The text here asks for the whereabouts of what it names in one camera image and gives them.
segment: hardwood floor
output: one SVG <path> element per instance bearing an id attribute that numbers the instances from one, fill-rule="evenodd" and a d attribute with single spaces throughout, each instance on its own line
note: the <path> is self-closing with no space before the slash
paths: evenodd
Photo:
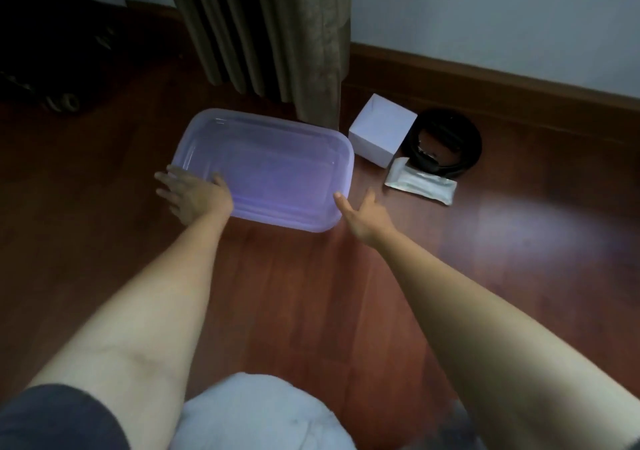
<path id="1" fill-rule="evenodd" d="M 152 174 L 198 111 L 294 117 L 290 106 L 208 86 L 197 65 L 177 59 L 119 81 L 80 116 L 0 104 L 2 399 L 179 233 Z M 344 128 L 368 97 L 343 89 Z M 361 158 L 352 203 L 373 186 L 419 244 L 640 396 L 640 157 L 470 117 L 484 153 L 460 178 L 453 206 L 382 189 L 385 172 Z M 311 234 L 229 222 L 188 396 L 236 371 L 274 374 L 320 398 L 360 449 L 404 444 L 454 398 L 389 269 L 343 223 Z"/>

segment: plastic container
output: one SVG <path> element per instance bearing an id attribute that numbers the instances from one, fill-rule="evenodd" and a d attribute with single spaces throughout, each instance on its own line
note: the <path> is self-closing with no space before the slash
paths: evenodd
<path id="1" fill-rule="evenodd" d="M 174 165 L 227 181 L 237 218 L 321 232 L 340 220 L 333 193 L 349 195 L 353 147 L 343 134 L 226 109 L 189 123 Z"/>

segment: curtain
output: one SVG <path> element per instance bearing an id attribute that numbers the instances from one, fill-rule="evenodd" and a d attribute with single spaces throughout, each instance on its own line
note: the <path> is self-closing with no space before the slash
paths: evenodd
<path id="1" fill-rule="evenodd" d="M 351 0 L 174 1 L 209 82 L 293 102 L 300 120 L 338 128 Z"/>

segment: small white cardboard box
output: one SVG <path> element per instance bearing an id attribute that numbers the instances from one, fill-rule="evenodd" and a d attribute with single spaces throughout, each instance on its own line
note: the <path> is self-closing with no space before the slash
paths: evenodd
<path id="1" fill-rule="evenodd" d="M 353 151 L 387 168 L 418 115 L 373 95 L 349 128 Z"/>

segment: hand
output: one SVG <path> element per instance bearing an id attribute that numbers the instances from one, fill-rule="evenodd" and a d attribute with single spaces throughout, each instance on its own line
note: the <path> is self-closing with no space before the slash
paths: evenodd
<path id="1" fill-rule="evenodd" d="M 171 175 L 156 172 L 154 177 L 169 190 L 157 189 L 156 194 L 171 203 L 169 209 L 182 224 L 188 226 L 205 214 L 215 215 L 226 224 L 234 202 L 222 177 L 214 174 L 212 182 L 207 182 L 175 165 L 167 165 L 166 169 Z"/>
<path id="2" fill-rule="evenodd" d="M 333 199 L 344 219 L 347 220 L 351 232 L 372 248 L 376 248 L 382 234 L 396 230 L 387 209 L 376 202 L 376 194 L 371 187 L 367 189 L 357 211 L 340 192 L 333 194 Z"/>

